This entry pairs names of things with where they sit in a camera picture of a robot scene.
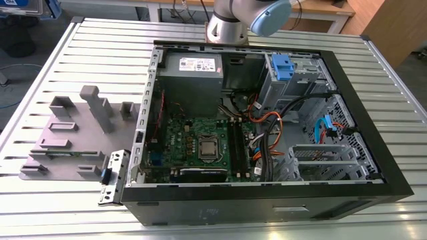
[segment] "blue component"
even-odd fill
[[[29,0],[0,0],[0,6],[6,5],[7,7],[25,7]]]
[[[60,3],[57,0],[50,0],[46,2],[48,8],[50,9],[50,16],[49,17],[41,17],[42,20],[46,19],[57,19],[62,13],[62,9],[60,7]]]
[[[272,66],[277,73],[278,81],[289,81],[293,75],[293,63],[288,55],[272,54]]]
[[[153,166],[161,166],[162,165],[162,154],[158,152],[152,152],[149,153],[149,160],[150,160],[150,164]]]
[[[324,127],[326,129],[332,129],[332,131],[334,131],[334,132],[337,131],[337,128],[332,124],[330,116],[328,114],[324,115],[324,117],[317,119],[317,121],[314,122],[314,125],[313,125],[313,141],[316,143],[318,143],[318,141],[320,141],[318,128],[320,128],[321,122],[324,123]]]
[[[290,10],[289,0],[277,0],[265,7],[249,26],[252,33],[261,37],[273,34],[288,21]]]
[[[328,129],[332,129],[332,131],[336,131],[337,128],[333,126],[332,124],[332,120],[330,120],[330,115],[324,115],[324,120],[325,120],[325,126]]]
[[[21,15],[49,20],[57,19],[62,12],[58,0],[0,0],[0,7],[2,8],[0,18],[7,15]]]

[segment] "desk leg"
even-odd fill
[[[160,22],[160,5],[158,3],[146,3],[146,8],[149,12],[149,21]]]
[[[338,34],[342,30],[345,23],[346,23],[346,20],[348,20],[348,16],[345,16],[345,15],[336,16],[336,20],[332,22],[332,25],[328,28],[326,33],[328,34]]]

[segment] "ram slot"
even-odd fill
[[[228,151],[229,151],[229,161],[230,161],[230,173],[233,176],[237,175],[240,170],[238,155],[236,149],[236,134],[234,134],[234,123],[228,122],[226,124],[226,136],[228,136]]]
[[[238,159],[238,172],[240,177],[244,178],[248,172],[248,163],[246,163],[246,153],[245,153],[245,136],[242,134],[241,123],[236,123],[233,125],[233,134],[234,134],[234,148],[236,148],[236,155]]]

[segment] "metal bracket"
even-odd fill
[[[128,150],[113,151],[109,156],[108,165],[101,172],[101,190],[97,205],[122,206],[121,194],[125,186],[126,169],[130,152]]]

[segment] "gray 3d printed holder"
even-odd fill
[[[98,181],[113,151],[133,143],[138,104],[109,103],[96,86],[82,86],[73,103],[56,96],[52,116],[19,168],[22,180]]]

